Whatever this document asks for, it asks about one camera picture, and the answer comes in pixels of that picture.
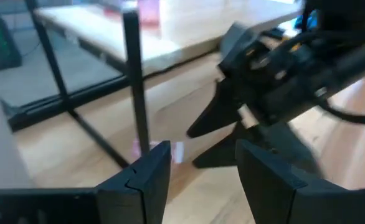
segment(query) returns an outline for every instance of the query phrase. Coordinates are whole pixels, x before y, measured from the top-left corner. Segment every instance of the wooden floor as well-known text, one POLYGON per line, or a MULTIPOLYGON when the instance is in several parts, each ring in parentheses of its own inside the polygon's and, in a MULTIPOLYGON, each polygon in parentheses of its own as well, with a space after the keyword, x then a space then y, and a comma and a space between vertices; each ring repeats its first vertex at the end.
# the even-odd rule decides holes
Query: wooden floor
MULTIPOLYGON (((151 139, 184 143, 184 162, 173 165, 163 223, 254 223, 236 167, 195 169, 190 160, 230 133, 231 127, 189 139, 185 131, 213 96, 217 54, 146 82, 151 139)), ((347 110, 365 113, 365 79, 334 96, 347 110)), ((130 89, 78 109, 129 161, 135 136, 130 89)), ((327 178, 343 187, 365 187, 365 126, 338 122, 313 108, 291 122, 318 156, 327 178)), ((61 114, 15 134, 38 187, 94 186, 120 168, 61 114)))

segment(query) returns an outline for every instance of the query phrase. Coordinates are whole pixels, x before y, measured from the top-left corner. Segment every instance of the black metal frame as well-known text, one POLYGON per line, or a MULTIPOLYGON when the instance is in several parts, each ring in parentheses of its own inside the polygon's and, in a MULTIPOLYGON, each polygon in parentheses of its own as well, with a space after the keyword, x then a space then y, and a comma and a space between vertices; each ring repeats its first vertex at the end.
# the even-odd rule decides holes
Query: black metal frame
MULTIPOLYGON (((85 132, 122 168, 128 167, 129 163, 123 158, 94 128, 92 128, 76 111, 77 105, 71 100, 67 93, 64 79, 62 78, 57 59, 55 57, 49 36, 45 27, 36 19, 34 10, 38 8, 36 0, 25 0, 26 6, 31 15, 34 28, 37 31, 42 47, 47 57, 48 63, 52 70, 54 80, 60 93, 59 109, 63 109, 76 120, 76 122, 85 130, 85 132)), ((143 73, 141 69, 141 49, 140 49, 140 23, 136 8, 123 9, 123 24, 125 28, 125 44, 127 52, 127 63, 121 65, 122 72, 127 74, 131 83, 131 92, 133 94, 134 110, 136 118, 136 130, 141 146, 141 154, 149 152, 148 125, 146 121, 145 95, 143 88, 143 73)))

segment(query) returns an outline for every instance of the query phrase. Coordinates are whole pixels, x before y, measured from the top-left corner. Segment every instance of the tabletop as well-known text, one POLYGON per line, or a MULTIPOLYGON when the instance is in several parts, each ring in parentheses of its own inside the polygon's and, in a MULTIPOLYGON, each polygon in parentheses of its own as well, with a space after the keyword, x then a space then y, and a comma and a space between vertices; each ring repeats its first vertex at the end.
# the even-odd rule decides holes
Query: tabletop
MULTIPOLYGON (((299 4, 269 0, 160 0, 159 27, 141 29, 144 74, 215 49, 234 22, 260 32, 293 19, 300 9, 299 4)), ((36 16, 72 42, 84 41, 113 59, 126 60, 121 18, 99 5, 40 8, 36 16)))

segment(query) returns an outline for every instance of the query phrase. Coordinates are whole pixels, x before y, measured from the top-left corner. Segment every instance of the metal bar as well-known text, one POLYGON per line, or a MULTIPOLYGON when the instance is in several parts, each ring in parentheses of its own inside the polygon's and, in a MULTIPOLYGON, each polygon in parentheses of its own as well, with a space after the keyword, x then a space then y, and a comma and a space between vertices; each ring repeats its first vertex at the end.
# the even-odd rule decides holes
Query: metal bar
POLYGON ((68 109, 72 108, 72 105, 69 103, 69 97, 67 93, 67 89, 64 83, 64 79, 62 78, 62 75, 60 73, 60 69, 58 66, 57 59, 55 57, 54 51, 52 50, 52 45, 50 42, 50 39, 48 37, 48 34, 44 28, 44 26, 35 19, 34 16, 34 10, 37 9, 37 2, 36 0, 25 0, 27 9, 29 11, 29 14, 31 16, 32 22, 34 24, 34 28, 37 31, 37 35, 39 36, 39 39, 41 41, 41 44, 43 46, 45 56, 47 57, 48 63, 50 65, 50 68, 52 70, 52 74, 54 76, 54 80, 57 84, 59 93, 64 101, 64 106, 68 109))
POLYGON ((140 23, 136 8, 123 8, 123 26, 127 52, 126 75, 130 80, 135 111, 136 130, 141 155, 149 153, 149 134, 146 120, 143 71, 141 68, 140 23))
POLYGON ((101 146, 103 151, 108 154, 121 168, 126 168, 129 166, 129 163, 126 161, 123 156, 112 148, 109 143, 104 140, 104 138, 99 134, 95 129, 93 129, 78 113, 74 110, 70 111, 69 114, 73 117, 74 120, 87 132, 89 136, 93 138, 93 140, 101 146))

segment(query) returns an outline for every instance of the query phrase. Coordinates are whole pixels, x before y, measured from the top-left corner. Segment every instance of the floor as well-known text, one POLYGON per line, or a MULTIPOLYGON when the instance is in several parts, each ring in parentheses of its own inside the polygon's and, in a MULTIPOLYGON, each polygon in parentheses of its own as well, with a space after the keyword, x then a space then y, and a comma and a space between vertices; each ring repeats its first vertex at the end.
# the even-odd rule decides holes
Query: floor
MULTIPOLYGON (((120 75, 114 69, 49 32, 68 91, 93 85, 120 75)), ((22 66, 0 71, 0 95, 12 106, 22 106, 35 100, 58 94, 38 36, 34 30, 14 33, 23 55, 22 66)))
MULTIPOLYGON (((174 164, 163 223, 253 223, 236 167, 196 169, 191 160, 231 127, 189 139, 187 127, 214 94, 219 55, 213 54, 146 82, 151 139, 184 143, 184 162, 174 164)), ((333 97, 347 110, 365 113, 365 79, 333 97)), ((135 124, 130 89, 77 109, 130 162, 135 124)), ((326 178, 348 189, 365 187, 365 126, 339 122, 313 108, 291 125, 311 146, 326 178)), ((92 187, 120 171, 67 114, 15 133, 38 187, 92 187)))

